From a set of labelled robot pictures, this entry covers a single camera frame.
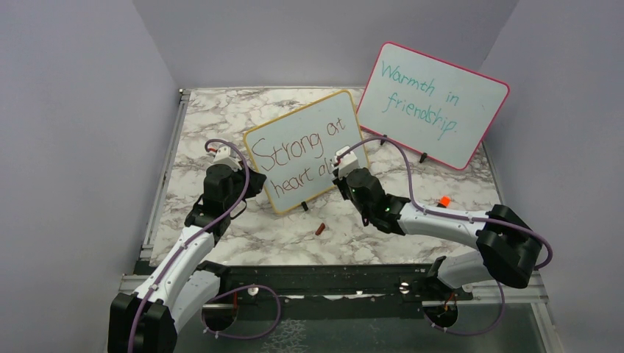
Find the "brown marker cap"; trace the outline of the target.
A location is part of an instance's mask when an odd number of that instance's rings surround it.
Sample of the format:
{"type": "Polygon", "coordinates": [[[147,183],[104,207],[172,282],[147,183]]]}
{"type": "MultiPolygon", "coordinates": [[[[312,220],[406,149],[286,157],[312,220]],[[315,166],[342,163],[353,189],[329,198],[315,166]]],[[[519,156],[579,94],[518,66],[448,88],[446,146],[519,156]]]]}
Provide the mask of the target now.
{"type": "Polygon", "coordinates": [[[315,231],[315,235],[321,235],[322,232],[325,230],[325,228],[326,228],[326,224],[321,223],[319,227],[317,228],[317,230],[315,231]]]}

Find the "yellow framed whiteboard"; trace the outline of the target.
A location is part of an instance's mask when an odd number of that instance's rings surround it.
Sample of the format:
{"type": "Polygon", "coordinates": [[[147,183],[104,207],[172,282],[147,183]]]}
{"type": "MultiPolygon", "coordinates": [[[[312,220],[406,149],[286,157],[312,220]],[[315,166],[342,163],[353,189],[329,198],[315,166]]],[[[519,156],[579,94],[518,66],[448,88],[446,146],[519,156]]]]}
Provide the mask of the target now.
{"type": "Polygon", "coordinates": [[[273,210],[287,213],[333,188],[336,152],[362,141],[351,92],[340,90],[244,133],[273,210]]]}

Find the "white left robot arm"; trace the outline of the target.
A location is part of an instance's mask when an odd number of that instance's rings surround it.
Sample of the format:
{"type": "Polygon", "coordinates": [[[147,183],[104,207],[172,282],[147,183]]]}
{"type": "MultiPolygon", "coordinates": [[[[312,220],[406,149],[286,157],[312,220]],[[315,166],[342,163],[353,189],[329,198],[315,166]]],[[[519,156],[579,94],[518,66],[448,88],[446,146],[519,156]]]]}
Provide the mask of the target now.
{"type": "Polygon", "coordinates": [[[231,224],[231,212],[257,196],[266,175],[241,163],[215,164],[206,170],[203,192],[191,208],[175,246],[131,294],[111,303],[108,352],[172,352],[179,331],[208,299],[222,302],[231,282],[199,270],[231,224]]]}

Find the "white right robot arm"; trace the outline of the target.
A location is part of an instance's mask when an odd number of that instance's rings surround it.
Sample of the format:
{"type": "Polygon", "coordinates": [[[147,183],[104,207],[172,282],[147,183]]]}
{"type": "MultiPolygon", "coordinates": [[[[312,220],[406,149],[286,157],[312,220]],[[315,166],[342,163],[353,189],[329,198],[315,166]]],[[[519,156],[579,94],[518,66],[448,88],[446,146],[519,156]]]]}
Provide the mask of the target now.
{"type": "Polygon", "coordinates": [[[386,193],[367,168],[332,172],[333,183],[361,214],[364,226],[396,235],[425,235],[472,248],[457,257],[440,257],[425,278],[425,291],[443,299],[453,289],[493,279],[526,288],[542,250],[533,230],[509,207],[456,211],[416,206],[409,198],[386,193]]]}

